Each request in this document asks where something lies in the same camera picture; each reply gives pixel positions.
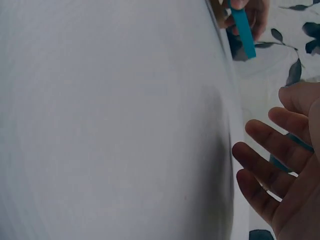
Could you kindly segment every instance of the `teal object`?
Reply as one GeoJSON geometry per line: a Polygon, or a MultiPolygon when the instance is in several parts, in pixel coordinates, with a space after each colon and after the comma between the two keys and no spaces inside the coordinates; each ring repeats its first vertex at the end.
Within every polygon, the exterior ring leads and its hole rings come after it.
{"type": "Polygon", "coordinates": [[[249,240],[275,240],[271,232],[267,230],[252,230],[249,233],[249,240]]]}
{"type": "Polygon", "coordinates": [[[255,58],[257,54],[247,14],[244,9],[236,10],[232,8],[230,0],[228,0],[228,4],[231,9],[231,14],[235,21],[235,25],[239,31],[240,39],[244,47],[244,52],[247,55],[248,59],[255,58]]]}

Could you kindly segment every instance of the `skin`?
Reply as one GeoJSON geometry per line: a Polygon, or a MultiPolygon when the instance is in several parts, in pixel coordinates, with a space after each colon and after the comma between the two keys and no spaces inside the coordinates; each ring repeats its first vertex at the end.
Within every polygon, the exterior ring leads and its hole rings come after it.
{"type": "Polygon", "coordinates": [[[237,173],[237,181],[244,197],[270,224],[278,240],[320,239],[320,83],[302,82],[281,88],[279,98],[284,108],[271,109],[269,118],[311,145],[314,153],[270,126],[251,120],[245,126],[246,132],[298,177],[281,171],[239,142],[232,149],[244,167],[237,173]]]}
{"type": "MultiPolygon", "coordinates": [[[[253,40],[257,41],[264,33],[268,23],[268,14],[270,8],[270,0],[230,0],[234,9],[245,9],[251,30],[253,40]]],[[[228,8],[228,0],[224,0],[222,6],[228,8]]],[[[224,28],[235,25],[235,20],[229,16],[224,22],[224,28]]],[[[239,35],[237,27],[232,28],[234,35],[239,35]]]]}

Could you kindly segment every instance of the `finger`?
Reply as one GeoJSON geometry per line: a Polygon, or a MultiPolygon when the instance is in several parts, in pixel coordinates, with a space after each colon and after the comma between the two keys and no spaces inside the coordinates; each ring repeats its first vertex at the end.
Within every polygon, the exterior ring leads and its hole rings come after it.
{"type": "Polygon", "coordinates": [[[246,10],[246,16],[248,18],[249,26],[252,29],[256,24],[256,11],[255,10],[246,10]]]}
{"type": "Polygon", "coordinates": [[[236,22],[232,15],[228,16],[227,19],[224,21],[224,25],[226,26],[226,28],[231,27],[235,24],[236,22]]]}
{"type": "Polygon", "coordinates": [[[320,82],[299,82],[279,90],[279,99],[287,110],[306,116],[319,97],[320,82]]]}
{"type": "Polygon", "coordinates": [[[305,115],[288,111],[282,107],[274,107],[269,111],[268,116],[280,128],[287,130],[309,146],[312,145],[309,132],[309,119],[305,115]]]}
{"type": "Polygon", "coordinates": [[[234,26],[231,31],[232,31],[232,34],[233,34],[233,35],[239,36],[239,31],[238,31],[237,26],[234,26]]]}
{"type": "Polygon", "coordinates": [[[230,0],[231,7],[236,10],[243,9],[247,4],[249,0],[230,0]]]}
{"type": "Polygon", "coordinates": [[[309,130],[310,138],[313,143],[313,149],[317,156],[318,161],[320,161],[320,98],[318,98],[310,107],[309,112],[309,130]]]}
{"type": "Polygon", "coordinates": [[[246,169],[236,175],[240,190],[252,208],[269,224],[280,203],[271,197],[258,183],[254,175],[246,169]]]}
{"type": "Polygon", "coordinates": [[[296,179],[266,161],[244,142],[235,144],[232,154],[245,169],[254,174],[267,190],[282,199],[296,179]]]}
{"type": "Polygon", "coordinates": [[[286,167],[301,173],[313,155],[288,137],[258,120],[251,120],[245,131],[286,167]]]}

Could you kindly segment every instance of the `white bedsheet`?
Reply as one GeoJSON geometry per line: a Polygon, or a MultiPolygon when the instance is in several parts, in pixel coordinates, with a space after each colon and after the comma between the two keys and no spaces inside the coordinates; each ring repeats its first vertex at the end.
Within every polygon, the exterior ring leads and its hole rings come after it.
{"type": "Polygon", "coordinates": [[[248,239],[204,1],[0,3],[0,239],[248,239]]]}

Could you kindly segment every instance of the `palm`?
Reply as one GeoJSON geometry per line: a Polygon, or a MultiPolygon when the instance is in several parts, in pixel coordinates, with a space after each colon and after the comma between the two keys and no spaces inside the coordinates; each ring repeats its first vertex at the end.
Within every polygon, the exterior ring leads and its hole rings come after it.
{"type": "MultiPolygon", "coordinates": [[[[269,117],[278,126],[312,145],[307,116],[277,107],[269,112],[269,117]]],[[[245,168],[237,174],[243,195],[272,226],[277,239],[320,239],[320,235],[315,236],[320,228],[320,161],[316,153],[260,121],[249,121],[245,129],[298,177],[281,171],[240,142],[233,147],[233,155],[245,168]],[[282,201],[275,200],[265,189],[282,201]]]]}

